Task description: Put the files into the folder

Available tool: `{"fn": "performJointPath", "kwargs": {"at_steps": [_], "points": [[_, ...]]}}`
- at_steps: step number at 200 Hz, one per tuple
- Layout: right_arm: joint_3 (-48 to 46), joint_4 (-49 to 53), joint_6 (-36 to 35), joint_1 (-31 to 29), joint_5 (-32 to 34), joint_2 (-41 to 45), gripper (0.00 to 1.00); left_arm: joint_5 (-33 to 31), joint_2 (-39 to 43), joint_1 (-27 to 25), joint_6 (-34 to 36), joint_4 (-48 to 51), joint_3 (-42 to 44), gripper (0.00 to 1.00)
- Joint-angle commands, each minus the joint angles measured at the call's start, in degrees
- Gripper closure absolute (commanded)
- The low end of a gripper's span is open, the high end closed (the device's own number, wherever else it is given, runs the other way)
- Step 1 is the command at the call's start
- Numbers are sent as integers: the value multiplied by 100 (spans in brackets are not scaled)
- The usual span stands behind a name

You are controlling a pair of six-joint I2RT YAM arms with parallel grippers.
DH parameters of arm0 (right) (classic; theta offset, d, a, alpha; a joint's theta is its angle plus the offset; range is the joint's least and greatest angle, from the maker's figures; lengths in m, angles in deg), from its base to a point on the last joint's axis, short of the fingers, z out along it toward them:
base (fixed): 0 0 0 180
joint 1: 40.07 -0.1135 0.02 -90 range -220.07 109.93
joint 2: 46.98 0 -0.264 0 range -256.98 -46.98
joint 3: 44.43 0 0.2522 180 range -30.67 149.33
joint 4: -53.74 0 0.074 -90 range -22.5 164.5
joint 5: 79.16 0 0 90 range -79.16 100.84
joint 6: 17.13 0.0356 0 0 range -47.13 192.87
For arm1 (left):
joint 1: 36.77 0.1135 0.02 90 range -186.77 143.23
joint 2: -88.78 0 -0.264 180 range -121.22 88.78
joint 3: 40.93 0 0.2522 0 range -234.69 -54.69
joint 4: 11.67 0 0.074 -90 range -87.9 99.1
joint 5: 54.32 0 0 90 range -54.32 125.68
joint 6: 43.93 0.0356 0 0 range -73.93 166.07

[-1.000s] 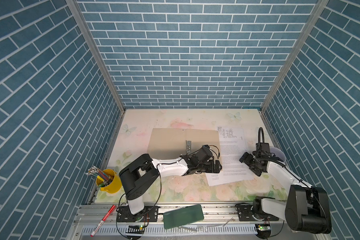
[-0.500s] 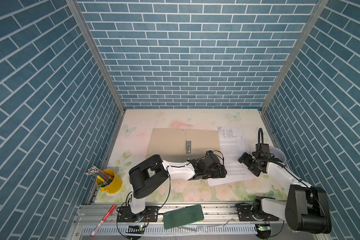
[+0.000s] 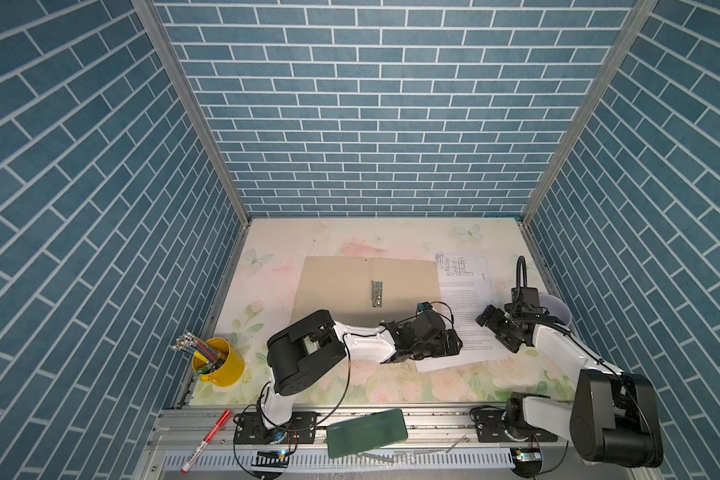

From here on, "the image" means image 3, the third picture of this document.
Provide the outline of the printed text sheet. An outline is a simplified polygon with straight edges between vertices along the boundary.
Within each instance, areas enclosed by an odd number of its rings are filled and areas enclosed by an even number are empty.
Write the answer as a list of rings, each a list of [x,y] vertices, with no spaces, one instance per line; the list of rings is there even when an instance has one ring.
[[[508,350],[490,329],[476,323],[476,318],[484,309],[495,302],[492,284],[484,280],[443,280],[440,291],[441,300],[453,311],[455,330],[463,347],[456,356],[417,362],[417,371],[426,373],[489,360],[505,360]]]

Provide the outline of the beige paper folder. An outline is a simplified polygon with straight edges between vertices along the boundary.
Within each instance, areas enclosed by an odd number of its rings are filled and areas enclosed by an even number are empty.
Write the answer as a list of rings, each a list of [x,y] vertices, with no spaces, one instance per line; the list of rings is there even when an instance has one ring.
[[[383,306],[371,305],[371,282],[383,283]],[[441,299],[437,264],[428,260],[310,256],[303,265],[290,321],[327,310],[336,322],[376,327]]]

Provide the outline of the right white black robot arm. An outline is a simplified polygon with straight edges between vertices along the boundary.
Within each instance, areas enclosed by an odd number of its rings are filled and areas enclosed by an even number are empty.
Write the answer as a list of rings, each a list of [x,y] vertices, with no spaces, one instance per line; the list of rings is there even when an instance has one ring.
[[[524,441],[544,431],[572,443],[590,462],[628,468],[657,468],[664,460],[656,393],[632,374],[586,347],[543,302],[537,289],[515,287],[503,308],[487,306],[476,318],[510,352],[533,347],[551,358],[574,383],[572,403],[515,392],[503,424]]]

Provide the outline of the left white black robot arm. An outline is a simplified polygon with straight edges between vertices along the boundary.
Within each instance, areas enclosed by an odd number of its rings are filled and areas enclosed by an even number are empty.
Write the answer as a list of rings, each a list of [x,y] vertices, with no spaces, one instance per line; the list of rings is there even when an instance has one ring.
[[[454,357],[462,348],[453,316],[429,302],[418,304],[407,318],[376,327],[350,326],[318,310],[268,340],[270,380],[262,388],[257,413],[268,430],[287,427],[296,396],[342,360],[394,364]]]

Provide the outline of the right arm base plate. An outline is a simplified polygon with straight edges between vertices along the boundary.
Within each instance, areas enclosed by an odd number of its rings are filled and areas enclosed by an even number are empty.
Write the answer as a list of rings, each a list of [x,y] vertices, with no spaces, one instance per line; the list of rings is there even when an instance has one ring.
[[[545,430],[513,427],[505,423],[506,412],[493,406],[478,406],[469,411],[479,443],[547,443],[558,437]]]

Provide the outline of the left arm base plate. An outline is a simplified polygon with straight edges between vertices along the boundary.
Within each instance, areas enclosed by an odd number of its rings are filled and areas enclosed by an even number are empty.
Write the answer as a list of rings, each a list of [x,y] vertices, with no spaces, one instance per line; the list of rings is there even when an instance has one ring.
[[[241,412],[232,419],[234,441],[241,445],[313,444],[317,417],[316,412],[294,412],[284,426],[268,427],[259,413]]]

